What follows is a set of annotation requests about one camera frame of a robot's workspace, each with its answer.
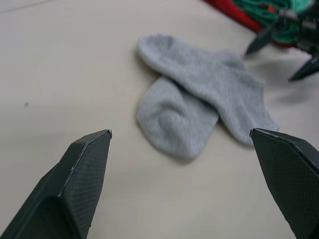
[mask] green fabric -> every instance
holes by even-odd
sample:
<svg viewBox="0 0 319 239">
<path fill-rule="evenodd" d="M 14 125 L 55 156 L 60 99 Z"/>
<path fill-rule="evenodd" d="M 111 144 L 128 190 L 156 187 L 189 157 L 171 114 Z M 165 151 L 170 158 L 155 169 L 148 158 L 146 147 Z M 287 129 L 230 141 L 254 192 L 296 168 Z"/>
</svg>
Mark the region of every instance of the green fabric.
<svg viewBox="0 0 319 239">
<path fill-rule="evenodd" d="M 278 17 L 278 13 L 270 12 L 267 7 L 261 6 L 272 6 L 277 11 L 286 8 L 300 12 L 304 10 L 311 1 L 312 0 L 233 0 L 239 8 L 264 26 L 273 24 Z M 291 43 L 297 32 L 298 26 L 292 24 L 287 29 L 281 30 L 275 39 L 281 43 Z"/>
</svg>

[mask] floor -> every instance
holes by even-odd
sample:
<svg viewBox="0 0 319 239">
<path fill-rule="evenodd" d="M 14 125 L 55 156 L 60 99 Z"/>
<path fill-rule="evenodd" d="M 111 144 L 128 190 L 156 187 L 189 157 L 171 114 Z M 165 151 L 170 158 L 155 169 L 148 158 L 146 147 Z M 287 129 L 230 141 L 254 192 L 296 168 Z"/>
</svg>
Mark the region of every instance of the floor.
<svg viewBox="0 0 319 239">
<path fill-rule="evenodd" d="M 188 165 L 156 151 L 135 121 L 157 74 L 137 39 L 163 32 L 244 52 L 254 34 L 200 0 L 0 0 L 0 233 L 35 184 L 85 134 L 111 129 L 89 239 L 293 239 L 256 153 L 219 125 Z M 289 84 L 308 57 L 268 46 L 247 66 L 267 81 L 282 132 L 319 148 L 319 75 Z"/>
</svg>

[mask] red fabric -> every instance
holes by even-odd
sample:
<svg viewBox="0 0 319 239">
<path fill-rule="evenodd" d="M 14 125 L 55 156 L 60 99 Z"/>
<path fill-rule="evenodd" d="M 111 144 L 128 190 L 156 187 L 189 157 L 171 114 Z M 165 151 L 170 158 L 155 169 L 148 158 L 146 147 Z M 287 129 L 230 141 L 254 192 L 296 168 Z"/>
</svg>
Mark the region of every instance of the red fabric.
<svg viewBox="0 0 319 239">
<path fill-rule="evenodd" d="M 232 19 L 236 20 L 240 24 L 244 25 L 245 27 L 251 29 L 254 32 L 260 32 L 265 27 L 251 18 L 247 13 L 245 13 L 242 9 L 240 9 L 232 0 L 204 0 L 208 4 L 212 5 L 214 8 L 220 10 L 224 14 L 228 15 Z M 284 44 L 280 42 L 274 42 L 276 45 L 281 47 L 289 48 L 291 47 L 290 44 Z"/>
</svg>

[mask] textured gripper pad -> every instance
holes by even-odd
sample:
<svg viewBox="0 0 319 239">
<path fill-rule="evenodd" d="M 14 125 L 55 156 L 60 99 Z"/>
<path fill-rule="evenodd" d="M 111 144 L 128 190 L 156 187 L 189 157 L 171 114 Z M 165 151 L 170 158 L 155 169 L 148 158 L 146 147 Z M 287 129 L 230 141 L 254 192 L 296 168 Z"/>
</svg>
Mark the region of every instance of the textured gripper pad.
<svg viewBox="0 0 319 239">
<path fill-rule="evenodd" d="M 87 237 L 101 195 L 108 141 L 101 137 L 87 146 L 64 190 L 63 198 L 81 239 Z"/>
<path fill-rule="evenodd" d="M 288 141 L 267 133 L 252 132 L 268 188 L 296 238 L 318 238 L 319 176 L 293 141 L 306 146 L 306 152 L 314 148 L 302 139 L 286 136 Z"/>
</svg>

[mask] gray sock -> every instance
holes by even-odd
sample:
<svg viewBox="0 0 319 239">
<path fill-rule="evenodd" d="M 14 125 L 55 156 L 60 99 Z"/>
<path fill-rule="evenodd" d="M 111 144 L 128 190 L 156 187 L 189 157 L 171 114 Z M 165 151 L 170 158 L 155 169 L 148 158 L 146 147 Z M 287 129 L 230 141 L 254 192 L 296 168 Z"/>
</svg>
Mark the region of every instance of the gray sock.
<svg viewBox="0 0 319 239">
<path fill-rule="evenodd" d="M 167 77 L 148 89 L 137 115 L 151 144 L 182 159 L 193 159 L 202 151 L 218 118 L 212 106 Z"/>
<path fill-rule="evenodd" d="M 264 83 L 246 71 L 237 53 L 210 52 L 161 34 L 141 38 L 138 53 L 148 66 L 215 107 L 240 142 L 253 145 L 252 128 L 279 129 L 264 104 Z"/>
</svg>

